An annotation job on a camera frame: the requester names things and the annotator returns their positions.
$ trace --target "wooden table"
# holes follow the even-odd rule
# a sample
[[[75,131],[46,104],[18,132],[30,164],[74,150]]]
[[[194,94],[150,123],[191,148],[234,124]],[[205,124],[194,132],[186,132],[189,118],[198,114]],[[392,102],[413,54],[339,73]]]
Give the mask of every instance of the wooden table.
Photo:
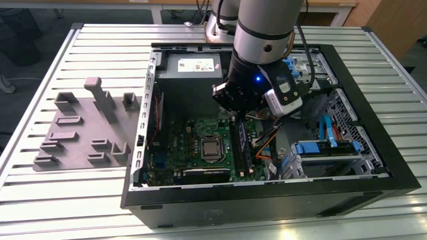
[[[341,27],[357,5],[355,0],[309,0],[309,12],[335,13],[331,26]],[[149,9],[154,24],[162,24],[162,10],[197,10],[198,5],[197,0],[0,0],[0,8]]]

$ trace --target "green circuit board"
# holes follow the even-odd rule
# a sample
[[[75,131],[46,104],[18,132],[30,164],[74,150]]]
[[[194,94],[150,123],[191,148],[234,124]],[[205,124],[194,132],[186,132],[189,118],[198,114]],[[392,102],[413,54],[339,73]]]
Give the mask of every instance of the green circuit board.
[[[249,139],[258,138],[254,120],[245,123]],[[254,173],[246,176],[237,175],[233,139],[229,119],[193,119],[171,121],[169,125],[166,169],[221,167],[231,170],[230,182],[262,181],[266,179],[263,165],[254,166]],[[221,159],[203,159],[203,141],[221,142]],[[162,186],[174,184],[174,175],[169,171],[158,173],[158,183]]]

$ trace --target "power supply label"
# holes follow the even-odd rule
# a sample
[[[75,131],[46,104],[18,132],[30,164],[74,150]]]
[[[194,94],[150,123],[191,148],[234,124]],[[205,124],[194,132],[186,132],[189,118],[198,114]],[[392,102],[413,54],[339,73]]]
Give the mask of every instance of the power supply label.
[[[182,58],[178,61],[178,72],[214,72],[214,58]]]

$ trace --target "table surface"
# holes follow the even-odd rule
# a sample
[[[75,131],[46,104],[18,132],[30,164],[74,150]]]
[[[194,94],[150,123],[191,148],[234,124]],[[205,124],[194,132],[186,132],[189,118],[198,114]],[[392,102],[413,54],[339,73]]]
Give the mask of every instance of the table surface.
[[[376,36],[361,28],[305,27],[310,44],[333,44],[405,160],[427,184],[426,94]],[[126,168],[35,172],[59,92],[89,97],[87,76],[114,97],[143,95],[153,42],[205,42],[205,29],[181,25],[86,24],[71,30],[0,158],[0,239],[372,239],[427,233],[427,187],[329,218],[150,229],[121,209]]]
[[[77,4],[186,4],[195,5],[197,0],[0,0],[23,3],[77,3]],[[311,7],[357,7],[357,0],[309,0]]]

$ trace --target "cpu socket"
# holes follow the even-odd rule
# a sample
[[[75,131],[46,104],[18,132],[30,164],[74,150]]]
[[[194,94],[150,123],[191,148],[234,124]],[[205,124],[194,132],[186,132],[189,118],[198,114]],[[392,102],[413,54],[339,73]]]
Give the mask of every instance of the cpu socket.
[[[207,163],[217,163],[222,159],[223,155],[223,146],[222,146],[222,138],[211,137],[202,138],[202,159],[206,160]]]

